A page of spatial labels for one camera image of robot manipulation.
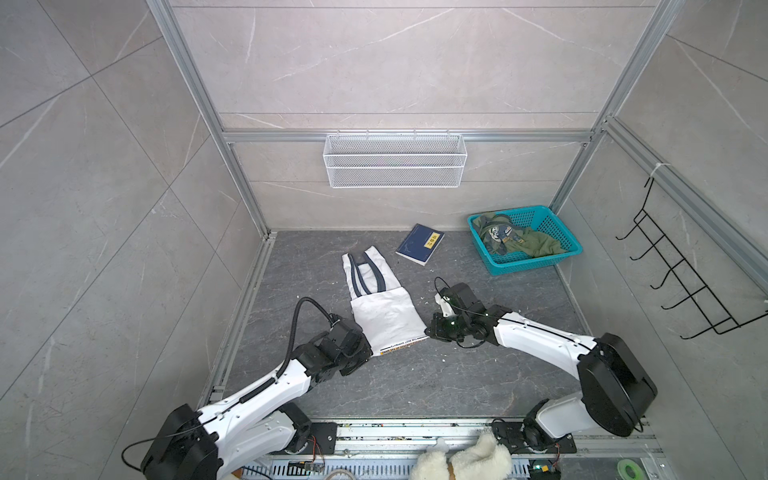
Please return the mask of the white tank top navy trim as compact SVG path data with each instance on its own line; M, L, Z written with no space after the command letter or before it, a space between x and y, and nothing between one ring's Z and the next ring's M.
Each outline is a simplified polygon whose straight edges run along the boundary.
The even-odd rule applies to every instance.
M356 259L342 256L355 322L363 329L374 356L427 339L426 325L407 290L375 246Z

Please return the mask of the green tank top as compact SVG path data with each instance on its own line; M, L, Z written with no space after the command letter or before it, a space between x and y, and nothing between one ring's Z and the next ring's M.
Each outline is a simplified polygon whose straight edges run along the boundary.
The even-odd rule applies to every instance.
M471 226L490 254L523 253L539 258L566 253L559 240L530 227L520 227L506 214L483 213L471 221Z

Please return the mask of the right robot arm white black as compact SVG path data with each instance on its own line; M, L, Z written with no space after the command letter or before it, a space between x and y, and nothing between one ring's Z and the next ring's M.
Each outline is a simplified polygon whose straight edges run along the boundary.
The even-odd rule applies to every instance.
M658 389L621 337L578 335L500 305L487 307L465 283L438 288L435 300L440 310L425 330L429 337L459 347L472 337L479 346L519 350L579 382L579 391L540 401L521 421L492 421L492 433L511 453L545 453L595 428L622 438L643 432Z

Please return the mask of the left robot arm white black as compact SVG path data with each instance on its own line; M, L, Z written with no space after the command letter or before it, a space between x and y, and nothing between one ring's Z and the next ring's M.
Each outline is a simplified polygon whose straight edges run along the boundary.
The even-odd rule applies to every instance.
M374 354L373 318L356 311L352 319L324 311L329 323L304 344L297 344L303 306L293 311L284 360L272 372L237 393L198 410L184 404L173 410L139 464L127 466L146 479L223 479L241 465L265 454L297 448L310 428L294 400L314 386L348 376Z

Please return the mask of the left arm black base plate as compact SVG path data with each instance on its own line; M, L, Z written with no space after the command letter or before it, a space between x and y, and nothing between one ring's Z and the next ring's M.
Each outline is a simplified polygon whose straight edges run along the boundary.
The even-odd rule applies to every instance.
M293 449L297 454L332 455L335 452L339 425L335 422L313 423L308 430L301 433L297 446Z

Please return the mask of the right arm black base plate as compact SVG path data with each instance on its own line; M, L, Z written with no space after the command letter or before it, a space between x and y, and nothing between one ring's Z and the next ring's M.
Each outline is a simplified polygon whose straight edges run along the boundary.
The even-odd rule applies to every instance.
M535 423L493 419L491 432L497 442L506 446L511 454L575 454L577 447L570 434L550 437Z

